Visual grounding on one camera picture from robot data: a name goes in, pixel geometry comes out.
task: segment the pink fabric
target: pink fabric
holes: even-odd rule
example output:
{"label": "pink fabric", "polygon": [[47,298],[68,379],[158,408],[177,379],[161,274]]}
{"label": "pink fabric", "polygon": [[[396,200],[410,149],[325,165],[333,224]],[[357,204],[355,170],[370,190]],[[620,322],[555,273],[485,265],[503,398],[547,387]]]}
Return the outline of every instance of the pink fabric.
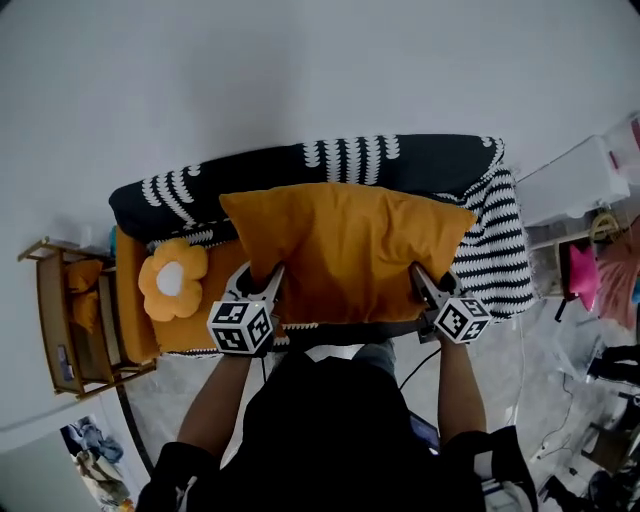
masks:
{"label": "pink fabric", "polygon": [[640,272],[640,217],[598,260],[602,286],[598,294],[600,316],[611,318],[627,329],[636,325],[636,306],[631,294]]}
{"label": "pink fabric", "polygon": [[580,297],[587,311],[596,303],[596,293],[600,288],[600,275],[596,265],[593,248],[587,247],[580,252],[575,245],[569,247],[569,291]]}

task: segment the black cable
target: black cable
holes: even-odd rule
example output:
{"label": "black cable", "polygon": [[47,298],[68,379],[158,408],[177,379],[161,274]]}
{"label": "black cable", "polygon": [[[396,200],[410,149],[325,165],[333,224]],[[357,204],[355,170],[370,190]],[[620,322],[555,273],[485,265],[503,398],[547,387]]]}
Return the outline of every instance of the black cable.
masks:
{"label": "black cable", "polygon": [[[544,436],[542,438],[542,441],[540,442],[540,447],[544,446],[544,442],[547,439],[549,439],[549,437],[551,437],[553,434],[555,434],[557,432],[560,432],[564,428],[564,426],[567,424],[567,420],[569,419],[569,414],[571,413],[571,406],[573,405],[574,396],[573,396],[573,393],[567,389],[567,374],[566,373],[562,377],[562,389],[564,390],[565,393],[567,393],[571,397],[571,401],[569,402],[569,407],[567,409],[567,414],[565,415],[564,420],[562,421],[562,425],[560,425],[555,430],[552,430],[551,432],[549,432],[546,436]],[[558,448],[558,449],[556,449],[556,450],[554,450],[554,451],[552,451],[552,452],[550,452],[548,454],[544,454],[541,457],[539,457],[539,460],[542,460],[545,457],[547,457],[548,455],[551,455],[552,453],[555,453],[557,451],[560,451],[560,450],[564,449],[568,442],[569,442],[569,439],[567,439],[567,441],[560,448]]]}
{"label": "black cable", "polygon": [[402,388],[404,387],[404,385],[407,383],[407,381],[413,377],[415,375],[415,373],[422,367],[422,365],[424,363],[426,363],[429,359],[431,359],[433,356],[435,356],[436,354],[438,354],[440,352],[440,349],[436,350],[435,352],[433,352],[432,354],[429,354],[427,357],[425,357],[422,362],[415,367],[415,369],[409,374],[409,376],[404,379],[404,381],[402,382],[402,384],[400,384],[400,391],[402,391]]}

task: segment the forearm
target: forearm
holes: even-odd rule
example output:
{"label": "forearm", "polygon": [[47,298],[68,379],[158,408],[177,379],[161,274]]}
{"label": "forearm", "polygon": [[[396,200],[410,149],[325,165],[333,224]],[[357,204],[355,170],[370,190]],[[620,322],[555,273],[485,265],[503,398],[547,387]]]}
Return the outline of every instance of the forearm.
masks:
{"label": "forearm", "polygon": [[223,356],[185,416],[178,441],[222,457],[233,435],[251,359]]}
{"label": "forearm", "polygon": [[467,347],[441,339],[438,426],[442,444],[462,432],[486,432],[487,419]]}

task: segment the white cable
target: white cable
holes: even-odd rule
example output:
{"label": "white cable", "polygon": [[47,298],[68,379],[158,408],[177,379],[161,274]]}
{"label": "white cable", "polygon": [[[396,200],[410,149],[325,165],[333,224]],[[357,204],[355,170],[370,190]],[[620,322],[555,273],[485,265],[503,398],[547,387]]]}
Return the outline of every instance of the white cable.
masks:
{"label": "white cable", "polygon": [[518,405],[520,405],[522,388],[524,388],[524,374],[527,369],[527,359],[524,355],[524,334],[522,332],[522,315],[518,316],[517,320],[518,320],[518,327],[520,328],[520,351],[522,353],[522,374],[520,376],[520,389],[518,390],[518,397],[516,398],[516,403],[513,406],[513,411],[511,411],[511,416],[509,416],[509,420],[507,421],[507,426],[515,425],[516,420],[518,419]]}

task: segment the white flower center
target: white flower center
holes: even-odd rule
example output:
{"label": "white flower center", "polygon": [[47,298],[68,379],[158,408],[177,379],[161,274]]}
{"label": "white flower center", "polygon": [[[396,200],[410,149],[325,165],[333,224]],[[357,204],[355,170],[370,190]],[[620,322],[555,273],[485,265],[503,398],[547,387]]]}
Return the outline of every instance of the white flower center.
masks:
{"label": "white flower center", "polygon": [[164,293],[165,295],[169,295],[170,297],[175,297],[182,290],[182,274],[184,270],[182,265],[177,261],[170,261],[164,267],[160,269],[158,272],[158,277],[156,277],[156,285],[158,286],[158,290]]}

